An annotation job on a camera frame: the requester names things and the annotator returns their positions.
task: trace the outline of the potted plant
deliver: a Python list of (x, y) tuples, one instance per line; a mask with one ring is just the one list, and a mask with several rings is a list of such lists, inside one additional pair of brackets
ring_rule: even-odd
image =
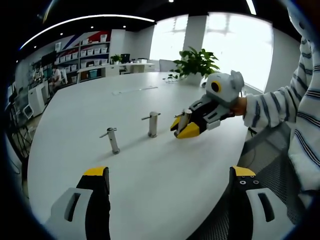
[(170, 70), (168, 79), (180, 79), (188, 84), (199, 86), (203, 77), (207, 78), (210, 74), (215, 73), (215, 70), (220, 68), (215, 65), (215, 57), (213, 52), (208, 52), (205, 49), (197, 52), (193, 47), (191, 50), (180, 51), (181, 60), (173, 61), (176, 64), (176, 69)]
[(111, 57), (111, 61), (114, 63), (114, 64), (119, 64), (122, 60), (122, 57), (121, 55), (114, 55)]

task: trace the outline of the green leaves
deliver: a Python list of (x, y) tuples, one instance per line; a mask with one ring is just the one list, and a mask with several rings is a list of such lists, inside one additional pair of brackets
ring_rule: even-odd
[(176, 64), (176, 69), (170, 70), (174, 74), (169, 74), (169, 79), (184, 78), (197, 73), (207, 78), (208, 75), (215, 73), (215, 70), (220, 69), (214, 64), (218, 59), (213, 52), (206, 51), (204, 48), (197, 52), (193, 47), (189, 48), (190, 50), (179, 52), (181, 60), (173, 61)]
[(121, 60), (122, 60), (122, 57), (121, 57), (121, 55), (113, 55), (112, 57), (110, 57), (111, 58), (111, 60), (113, 61), (113, 62), (120, 62)]

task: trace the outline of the round table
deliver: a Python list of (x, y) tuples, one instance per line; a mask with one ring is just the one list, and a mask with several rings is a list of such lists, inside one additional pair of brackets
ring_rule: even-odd
[[(32, 212), (40, 223), (53, 203), (83, 173), (109, 167), (112, 240), (183, 240), (215, 207), (229, 183), (229, 168), (241, 156), (247, 128), (241, 117), (190, 139), (177, 139), (174, 116), (205, 90), (168, 84), (168, 73), (105, 77), (59, 90), (39, 122), (28, 163)], [(157, 88), (140, 90), (149, 86)], [(149, 112), (158, 136), (148, 137)], [(112, 154), (107, 128), (120, 153)]]

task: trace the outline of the person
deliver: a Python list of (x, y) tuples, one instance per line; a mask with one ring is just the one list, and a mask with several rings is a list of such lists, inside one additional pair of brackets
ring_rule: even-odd
[(61, 71), (58, 69), (57, 65), (52, 66), (52, 82), (49, 83), (50, 92), (55, 92), (58, 87), (61, 86), (62, 76)]
[(320, 190), (320, 53), (306, 38), (303, 24), (290, 12), (289, 17), (302, 35), (301, 55), (290, 86), (240, 97), (231, 111), (243, 116), (244, 124), (252, 128), (295, 123), (288, 156), (301, 184), (299, 197), (307, 207), (313, 198), (306, 193)]
[(35, 69), (33, 70), (32, 73), (32, 79), (33, 81), (40, 81), (44, 77), (44, 71), (43, 68), (40, 66), (40, 64), (37, 64), (35, 66)]

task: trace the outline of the striped sleeve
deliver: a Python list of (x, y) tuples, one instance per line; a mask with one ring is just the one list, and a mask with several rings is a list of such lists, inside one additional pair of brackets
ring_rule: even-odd
[(283, 121), (296, 122), (300, 101), (308, 89), (303, 52), (290, 85), (262, 95), (249, 94), (244, 124), (247, 127), (275, 127)]

